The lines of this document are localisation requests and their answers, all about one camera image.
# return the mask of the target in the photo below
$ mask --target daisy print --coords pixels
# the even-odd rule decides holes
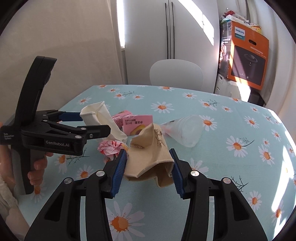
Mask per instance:
[[[262,141],[265,146],[269,147],[270,143],[266,138],[263,138]]]
[[[263,145],[258,146],[259,153],[261,154],[260,157],[262,158],[262,161],[266,161],[268,165],[271,166],[271,164],[274,164],[274,158],[271,156],[271,153],[268,152],[268,149],[265,148]]]
[[[248,154],[245,150],[246,147],[243,146],[242,140],[240,140],[239,138],[234,139],[233,136],[230,136],[230,139],[227,138],[226,144],[230,145],[226,147],[229,151],[234,150],[235,157],[245,157],[246,154]]]
[[[276,130],[271,129],[271,133],[273,134],[273,136],[274,136],[278,141],[281,141],[281,136],[279,135],[279,133],[277,133]]]
[[[162,102],[162,104],[157,102],[157,104],[152,103],[151,105],[151,109],[155,109],[154,111],[158,111],[158,113],[169,113],[170,110],[174,110],[172,107],[172,104],[167,104],[166,102]]]
[[[271,124],[274,124],[273,121],[272,121],[272,119],[271,119],[271,116],[269,116],[269,115],[265,115],[265,114],[263,114],[263,116],[265,117],[265,119],[266,119],[268,122],[270,122]]]
[[[232,112],[232,110],[229,107],[227,107],[227,106],[222,106],[222,109],[225,110],[228,113],[231,113]]]
[[[120,99],[125,99],[125,97],[122,95],[122,93],[116,93],[116,94],[114,95],[114,98],[118,98],[119,100],[120,100]]]
[[[57,161],[54,162],[56,166],[59,166],[59,173],[65,174],[67,172],[67,156],[58,155]]]
[[[217,110],[215,107],[214,107],[214,103],[209,103],[208,101],[203,101],[203,100],[199,100],[199,102],[202,104],[202,106],[204,108],[210,108],[211,110]]]
[[[199,116],[203,121],[202,121],[202,126],[205,127],[206,131],[209,131],[210,128],[214,131],[217,129],[217,122],[213,122],[214,118],[211,119],[209,116],[204,116],[200,115]]]
[[[253,106],[250,106],[250,108],[251,108],[252,111],[257,112],[257,113],[260,113],[257,108],[255,108]]]
[[[143,99],[143,98],[144,98],[143,95],[134,95],[134,96],[133,96],[133,99],[135,99],[135,100],[141,100],[141,99]]]
[[[259,128],[259,124],[256,123],[256,121],[254,120],[254,118],[251,117],[244,117],[244,120],[250,124],[250,126],[254,127],[255,129]]]
[[[34,192],[31,194],[31,200],[34,202],[40,202],[44,197],[44,191],[46,191],[47,187],[44,186],[45,182],[42,182],[40,185],[34,186]]]
[[[261,206],[262,201],[259,200],[261,198],[261,194],[258,194],[258,192],[250,192],[251,197],[248,197],[248,202],[255,212],[256,210],[259,209],[259,206]]]
[[[202,161],[195,162],[193,158],[190,159],[190,166],[192,170],[197,170],[203,174],[209,171],[208,167],[201,167],[201,165],[202,165]]]
[[[115,93],[116,91],[119,91],[119,88],[113,88],[113,89],[107,90],[107,92],[109,93]]]
[[[77,179],[83,179],[89,177],[93,173],[91,166],[84,165],[83,168],[79,168],[77,171]]]
[[[144,223],[137,223],[137,221],[144,218],[144,212],[137,211],[129,215],[132,207],[131,203],[127,203],[121,213],[118,203],[114,201],[115,214],[109,208],[106,208],[110,231],[114,241],[117,237],[118,241],[123,241],[123,236],[125,236],[127,241],[132,241],[131,234],[141,238],[145,237],[143,233],[132,228],[145,225]]]
[[[196,99],[196,95],[193,93],[183,93],[183,97],[188,98],[188,99]]]
[[[276,224],[276,221],[277,221],[278,218],[279,218],[279,220],[281,221],[281,216],[282,216],[282,214],[285,212],[285,211],[283,210],[283,207],[284,207],[284,205],[283,205],[283,200],[281,200],[281,202],[280,202],[280,204],[279,204],[277,210],[276,210],[275,213],[271,216],[271,218],[273,218],[272,221],[271,221],[271,223],[275,223],[275,224]]]
[[[87,97],[78,101],[78,104],[85,104],[91,100],[91,97]]]
[[[290,146],[290,145],[288,146],[288,152],[292,157],[295,157],[295,152],[294,152],[292,146]]]
[[[236,98],[231,98],[231,97],[230,97],[229,99],[233,100],[233,101],[236,102],[236,103],[241,103],[241,102],[242,102],[241,100],[236,99]]]
[[[159,86],[158,89],[159,90],[164,90],[164,91],[172,91],[172,90],[175,90],[174,88],[167,87],[167,86]]]

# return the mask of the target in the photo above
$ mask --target table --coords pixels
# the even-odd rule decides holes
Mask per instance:
[[[198,144],[186,148],[166,137],[168,147],[209,178],[230,177],[255,211],[268,240],[281,230],[296,202],[296,147],[273,111],[215,94],[144,85],[92,86],[61,110],[79,112],[100,101],[105,101],[111,115],[123,110],[152,114],[157,124],[199,115],[204,130]],[[44,182],[35,187],[34,193],[18,198],[29,225],[64,178],[85,178],[103,169],[98,143],[88,140],[82,157],[55,154],[48,158]],[[208,240],[213,237],[213,204],[210,198]],[[106,199],[106,206],[113,240],[180,241],[189,200],[180,199],[174,185],[158,188],[154,180],[123,179],[119,193],[113,200]],[[86,240],[84,199],[81,223],[81,240]]]

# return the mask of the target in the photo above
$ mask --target orange box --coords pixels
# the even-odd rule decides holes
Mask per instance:
[[[219,73],[229,80],[261,90],[268,61],[269,40],[234,21],[222,24]]]

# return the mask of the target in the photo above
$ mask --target plastic cup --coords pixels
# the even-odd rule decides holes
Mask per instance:
[[[185,147],[194,147],[202,134],[202,119],[190,115],[160,125],[163,132]]]

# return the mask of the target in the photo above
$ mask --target chair backrest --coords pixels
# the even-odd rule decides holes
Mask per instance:
[[[152,85],[201,90],[202,70],[196,64],[181,59],[165,59],[154,63],[150,69]]]

